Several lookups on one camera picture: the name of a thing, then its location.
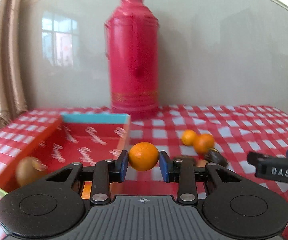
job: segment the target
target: window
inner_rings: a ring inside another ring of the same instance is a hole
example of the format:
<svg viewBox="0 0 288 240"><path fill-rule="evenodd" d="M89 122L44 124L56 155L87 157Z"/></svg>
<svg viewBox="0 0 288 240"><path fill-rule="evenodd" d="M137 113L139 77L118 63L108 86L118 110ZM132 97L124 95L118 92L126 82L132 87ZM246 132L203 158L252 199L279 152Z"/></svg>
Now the window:
<svg viewBox="0 0 288 240"><path fill-rule="evenodd" d="M45 11L42 18L43 58L51 66L78 63L79 26L76 20Z"/></svg>

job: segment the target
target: tangerine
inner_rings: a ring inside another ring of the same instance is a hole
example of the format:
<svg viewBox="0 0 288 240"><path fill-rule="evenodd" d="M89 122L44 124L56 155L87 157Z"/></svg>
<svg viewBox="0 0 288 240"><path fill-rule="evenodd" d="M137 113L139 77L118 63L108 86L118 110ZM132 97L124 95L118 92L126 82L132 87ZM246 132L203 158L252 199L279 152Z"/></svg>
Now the tangerine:
<svg viewBox="0 0 288 240"><path fill-rule="evenodd" d="M137 171L148 171L158 162L158 149L151 143L135 144L128 153L128 162Z"/></svg>
<svg viewBox="0 0 288 240"><path fill-rule="evenodd" d="M196 132L194 132L193 130L185 130L184 133L182 134L181 140L184 145L191 146L193 145L195 137Z"/></svg>
<svg viewBox="0 0 288 240"><path fill-rule="evenodd" d="M211 134L204 133L195 137L193 147L196 153L200 155L207 154L208 150L214 148L214 137Z"/></svg>

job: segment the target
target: crosshair marking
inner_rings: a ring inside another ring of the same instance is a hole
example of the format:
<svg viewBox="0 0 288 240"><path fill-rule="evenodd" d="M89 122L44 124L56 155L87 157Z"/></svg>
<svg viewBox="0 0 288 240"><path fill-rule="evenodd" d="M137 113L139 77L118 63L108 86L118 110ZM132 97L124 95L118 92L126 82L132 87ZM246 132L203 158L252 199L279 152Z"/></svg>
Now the crosshair marking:
<svg viewBox="0 0 288 240"><path fill-rule="evenodd" d="M139 201L141 201L143 204L145 204L149 200L147 198L141 198Z"/></svg>

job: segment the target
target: red thermos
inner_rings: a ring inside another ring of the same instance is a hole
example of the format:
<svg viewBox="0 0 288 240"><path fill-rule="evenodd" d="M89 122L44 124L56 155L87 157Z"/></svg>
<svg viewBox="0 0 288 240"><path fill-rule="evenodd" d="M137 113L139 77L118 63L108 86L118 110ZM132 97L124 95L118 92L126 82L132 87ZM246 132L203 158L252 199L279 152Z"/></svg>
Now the red thermos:
<svg viewBox="0 0 288 240"><path fill-rule="evenodd" d="M158 20L143 0L121 0L105 23L114 113L132 119L158 112Z"/></svg>

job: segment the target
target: white wall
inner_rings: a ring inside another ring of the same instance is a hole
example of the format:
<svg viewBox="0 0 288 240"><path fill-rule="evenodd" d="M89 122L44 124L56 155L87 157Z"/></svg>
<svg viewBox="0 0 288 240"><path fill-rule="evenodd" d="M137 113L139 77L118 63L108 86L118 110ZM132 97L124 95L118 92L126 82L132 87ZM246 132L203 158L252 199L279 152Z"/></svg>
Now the white wall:
<svg viewBox="0 0 288 240"><path fill-rule="evenodd" d="M36 0L20 17L30 107L109 105L103 22L118 0ZM271 105L288 112L288 11L269 0L146 0L160 21L161 104ZM47 66L44 11L79 21L79 64Z"/></svg>

